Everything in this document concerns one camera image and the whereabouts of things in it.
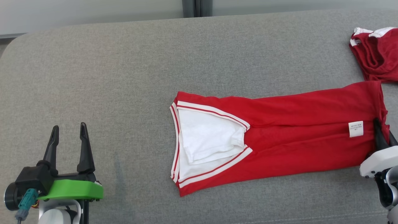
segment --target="green plastic part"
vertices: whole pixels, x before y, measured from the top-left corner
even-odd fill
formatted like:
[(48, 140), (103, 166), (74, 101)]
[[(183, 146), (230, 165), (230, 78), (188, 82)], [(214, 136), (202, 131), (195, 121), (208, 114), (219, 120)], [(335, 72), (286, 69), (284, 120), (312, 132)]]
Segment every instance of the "green plastic part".
[(40, 196), (38, 200), (46, 199), (102, 199), (102, 186), (91, 181), (58, 180), (54, 181), (50, 192)]

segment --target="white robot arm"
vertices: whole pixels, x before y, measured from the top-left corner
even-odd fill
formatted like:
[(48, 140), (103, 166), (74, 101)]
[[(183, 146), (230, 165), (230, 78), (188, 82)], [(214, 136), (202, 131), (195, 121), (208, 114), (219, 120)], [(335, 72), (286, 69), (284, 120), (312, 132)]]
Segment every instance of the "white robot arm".
[(398, 142), (390, 132), (387, 143), (377, 118), (373, 124), (376, 150), (368, 155), (359, 170), (361, 176), (375, 179), (381, 205), (388, 210), (388, 223), (398, 224)]

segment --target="red stripe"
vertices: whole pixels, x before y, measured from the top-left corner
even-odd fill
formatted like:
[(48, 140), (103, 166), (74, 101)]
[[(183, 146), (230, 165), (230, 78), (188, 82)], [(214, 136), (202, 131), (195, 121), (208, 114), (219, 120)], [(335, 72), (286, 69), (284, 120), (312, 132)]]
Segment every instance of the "red stripe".
[(242, 122), (238, 121), (237, 119), (235, 119), (235, 118), (233, 118), (233, 117), (230, 117), (230, 116), (228, 116), (228, 115), (223, 115), (223, 114), (219, 114), (219, 113), (217, 113), (217, 112), (211, 111), (211, 110), (204, 110), (204, 109), (194, 108), (194, 107), (190, 107), (190, 106), (180, 106), (180, 105), (177, 105), (177, 106), (178, 106), (178, 107), (183, 107), (183, 108), (195, 109), (195, 110), (202, 110), (202, 111), (206, 111), (206, 112), (210, 112), (210, 113), (217, 114), (217, 115), (219, 115), (219, 116), (228, 117), (228, 118), (231, 118), (231, 119), (235, 120), (236, 122), (242, 124), (243, 126), (246, 127), (246, 129), (248, 128), (244, 123), (242, 123)]
[(179, 125), (178, 125), (178, 118), (177, 118), (177, 114), (176, 114), (176, 111), (174, 110), (174, 107), (172, 106), (172, 110), (173, 110), (173, 113), (174, 113), (174, 118), (176, 119), (176, 125), (177, 125), (177, 139), (178, 139), (178, 144), (177, 144), (177, 156), (176, 156), (176, 161), (175, 161), (175, 163), (174, 163), (174, 169), (173, 169), (173, 180), (174, 180), (174, 177), (175, 177), (175, 175), (176, 175), (176, 167), (177, 167), (177, 161), (178, 161), (178, 156), (179, 156)]
[(178, 182), (178, 179), (179, 179), (179, 172), (178, 172), (177, 181), (176, 181), (176, 184), (178, 184), (178, 188), (179, 188), (179, 182)]
[(211, 173), (211, 172), (213, 172), (213, 171), (215, 171), (215, 170), (217, 170), (217, 169), (219, 169), (219, 168), (221, 168), (221, 167), (227, 165), (228, 163), (230, 163), (230, 162), (234, 161), (236, 158), (238, 158), (247, 148), (248, 148), (248, 147), (246, 147), (246, 148), (245, 148), (241, 153), (239, 153), (234, 159), (228, 161), (227, 163), (222, 164), (221, 166), (215, 168), (214, 170), (211, 170), (211, 171), (209, 171), (209, 172), (205, 172), (205, 173), (202, 173), (202, 174), (198, 174), (198, 175), (196, 175), (196, 176), (188, 177), (187, 179), (185, 179), (185, 180), (183, 180), (182, 182), (179, 182), (179, 183), (181, 184), (181, 183), (184, 183), (184, 181), (189, 180), (189, 179), (191, 179), (191, 178), (199, 177), (199, 176), (202, 176), (202, 175)]

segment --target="white label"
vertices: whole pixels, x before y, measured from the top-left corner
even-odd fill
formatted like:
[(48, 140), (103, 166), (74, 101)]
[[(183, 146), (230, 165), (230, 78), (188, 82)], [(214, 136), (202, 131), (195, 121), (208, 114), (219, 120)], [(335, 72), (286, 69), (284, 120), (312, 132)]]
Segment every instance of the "white label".
[(363, 136), (363, 121), (348, 123), (349, 137)]

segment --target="gray fabric surface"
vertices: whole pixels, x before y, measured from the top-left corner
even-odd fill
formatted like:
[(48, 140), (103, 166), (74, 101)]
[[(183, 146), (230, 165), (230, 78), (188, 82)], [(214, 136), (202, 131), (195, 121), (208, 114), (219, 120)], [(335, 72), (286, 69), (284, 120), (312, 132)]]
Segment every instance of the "gray fabric surface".
[[(169, 106), (177, 91), (249, 98), (362, 81), (355, 27), (396, 26), (397, 11), (310, 11), (72, 26), (15, 39), (0, 59), (0, 189), (42, 158), (60, 126), (57, 168), (74, 172), (87, 123), (105, 199), (91, 223), (386, 223), (358, 167), (252, 180), (180, 198)], [(383, 85), (398, 134), (398, 88)], [(14, 212), (0, 205), (2, 223)], [(26, 224), (37, 221), (31, 211)]]

